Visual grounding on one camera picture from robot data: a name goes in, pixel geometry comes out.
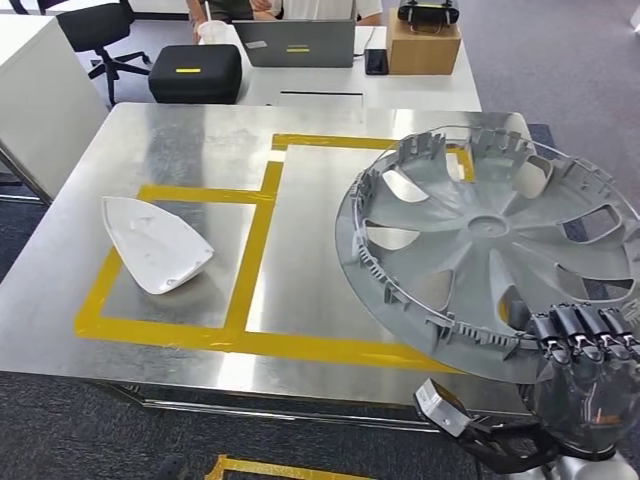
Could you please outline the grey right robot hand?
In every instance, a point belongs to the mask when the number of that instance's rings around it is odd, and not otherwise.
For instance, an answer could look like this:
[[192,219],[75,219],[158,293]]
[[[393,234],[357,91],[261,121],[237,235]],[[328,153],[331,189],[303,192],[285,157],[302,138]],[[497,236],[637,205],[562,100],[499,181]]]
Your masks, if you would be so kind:
[[558,303],[524,318],[538,347],[536,379],[518,385],[546,432],[583,456],[608,452],[639,419],[639,341],[622,311]]

